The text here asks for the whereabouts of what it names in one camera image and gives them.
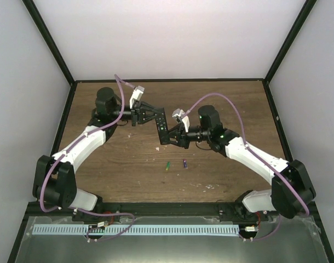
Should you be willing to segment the black remote control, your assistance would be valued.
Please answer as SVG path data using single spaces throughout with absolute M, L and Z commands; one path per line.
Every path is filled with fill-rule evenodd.
M 164 108 L 157 109 L 157 112 L 155 113 L 155 122 L 160 144 L 161 145 L 169 144 L 170 138 L 169 138 L 168 124 Z

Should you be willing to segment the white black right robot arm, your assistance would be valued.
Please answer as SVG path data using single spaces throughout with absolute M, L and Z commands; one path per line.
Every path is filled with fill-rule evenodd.
M 238 219 L 246 221 L 260 211 L 276 211 L 287 219 L 309 214 L 308 204 L 316 193 L 302 162 L 274 157 L 245 142 L 238 133 L 223 127 L 213 106 L 202 106 L 198 114 L 200 125 L 192 127 L 182 109 L 173 112 L 178 122 L 169 130 L 173 144 L 188 148 L 192 141 L 205 141 L 211 150 L 246 166 L 270 185 L 268 190 L 251 190 L 240 197 L 235 206 Z

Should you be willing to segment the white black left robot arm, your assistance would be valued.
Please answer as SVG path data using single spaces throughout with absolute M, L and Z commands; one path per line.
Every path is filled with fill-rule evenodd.
M 81 164 L 115 132 L 118 121 L 132 125 L 145 124 L 164 115 L 163 108 L 141 101 L 144 88 L 134 88 L 128 104 L 112 88 L 97 91 L 95 108 L 83 132 L 62 151 L 52 156 L 41 156 L 36 164 L 32 194 L 42 204 L 55 208 L 83 209 L 91 221 L 103 217 L 103 206 L 98 196 L 77 187 L 75 173 Z

